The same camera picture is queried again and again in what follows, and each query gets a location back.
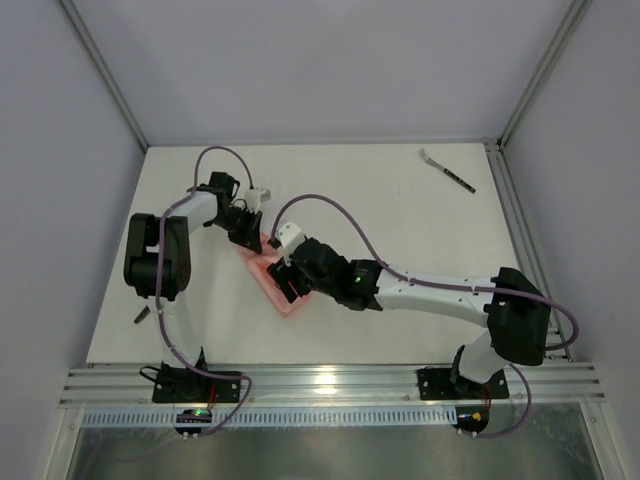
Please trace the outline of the pink satin napkin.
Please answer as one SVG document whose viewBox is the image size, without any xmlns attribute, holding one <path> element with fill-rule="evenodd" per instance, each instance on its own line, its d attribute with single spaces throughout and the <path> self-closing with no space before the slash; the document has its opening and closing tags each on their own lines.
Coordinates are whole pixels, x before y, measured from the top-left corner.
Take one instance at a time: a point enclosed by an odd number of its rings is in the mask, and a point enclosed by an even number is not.
<svg viewBox="0 0 640 480">
<path fill-rule="evenodd" d="M 294 311 L 306 305 L 308 297 L 297 298 L 290 303 L 284 293 L 277 286 L 276 282 L 268 274 L 267 268 L 278 262 L 281 255 L 268 244 L 269 237 L 261 233 L 260 241 L 262 252 L 255 253 L 242 246 L 236 246 L 236 252 L 244 262 L 245 267 L 249 271 L 252 278 L 260 286 L 266 297 L 269 299 L 275 310 L 286 318 Z"/>
</svg>

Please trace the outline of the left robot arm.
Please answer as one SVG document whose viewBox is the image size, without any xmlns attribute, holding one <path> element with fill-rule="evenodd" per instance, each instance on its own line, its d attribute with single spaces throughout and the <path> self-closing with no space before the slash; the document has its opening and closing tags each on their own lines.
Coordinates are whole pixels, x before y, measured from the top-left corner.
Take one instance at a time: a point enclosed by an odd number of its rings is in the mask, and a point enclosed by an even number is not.
<svg viewBox="0 0 640 480">
<path fill-rule="evenodd" d="M 190 237 L 201 228 L 217 226 L 228 240 L 260 254 L 262 204 L 267 189 L 250 187 L 237 197 L 240 182 L 223 172 L 189 188 L 186 196 L 160 216 L 136 213 L 129 220 L 124 281 L 146 301 L 159 327 L 162 364 L 204 371 L 204 347 L 196 339 L 186 300 L 192 273 Z"/>
</svg>

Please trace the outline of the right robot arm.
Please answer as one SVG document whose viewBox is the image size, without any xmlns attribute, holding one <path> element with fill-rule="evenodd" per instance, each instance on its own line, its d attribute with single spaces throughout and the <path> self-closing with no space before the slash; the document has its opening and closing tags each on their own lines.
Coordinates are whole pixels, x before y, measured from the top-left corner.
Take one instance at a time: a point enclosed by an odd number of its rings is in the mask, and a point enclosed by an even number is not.
<svg viewBox="0 0 640 480">
<path fill-rule="evenodd" d="M 449 385 L 463 399 L 485 393 L 505 366 L 539 366 L 545 357 L 550 308 L 510 267 L 487 279 L 439 280 L 395 271 L 376 260 L 348 260 L 306 238 L 266 272 L 288 302 L 318 292 L 352 311 L 418 311 L 482 328 L 474 342 L 458 348 L 448 373 Z"/>
</svg>

